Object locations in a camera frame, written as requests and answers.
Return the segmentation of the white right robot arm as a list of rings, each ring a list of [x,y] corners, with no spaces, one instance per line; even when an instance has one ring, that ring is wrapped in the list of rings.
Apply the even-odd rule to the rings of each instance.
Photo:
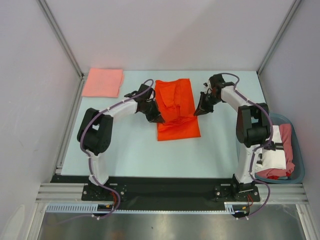
[[[229,104],[237,113],[236,138],[241,144],[238,166],[232,177],[236,185],[230,188],[231,196],[242,201],[249,194],[248,185],[255,181],[254,168],[257,151],[271,144],[273,124],[266,103],[255,103],[237,88],[240,78],[233,73],[214,74],[204,83],[205,91],[200,93],[194,116],[214,111],[214,105]]]

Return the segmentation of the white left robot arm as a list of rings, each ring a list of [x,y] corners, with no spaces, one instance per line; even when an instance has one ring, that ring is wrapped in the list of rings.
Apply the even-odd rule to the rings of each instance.
[[[124,117],[142,113],[150,123],[165,122],[161,115],[156,91],[146,82],[138,90],[124,96],[124,99],[104,110],[88,108],[77,133],[80,149],[87,155],[89,166],[89,181],[94,184],[93,194],[100,200],[110,196],[111,188],[105,184],[109,179],[106,164],[101,155],[111,144],[114,123]]]

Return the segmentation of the orange polo t-shirt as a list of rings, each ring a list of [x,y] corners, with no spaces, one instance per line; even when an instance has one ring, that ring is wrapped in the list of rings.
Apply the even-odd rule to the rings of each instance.
[[[164,123],[157,124],[157,140],[173,141],[201,137],[195,101],[188,78],[155,81],[155,100]]]

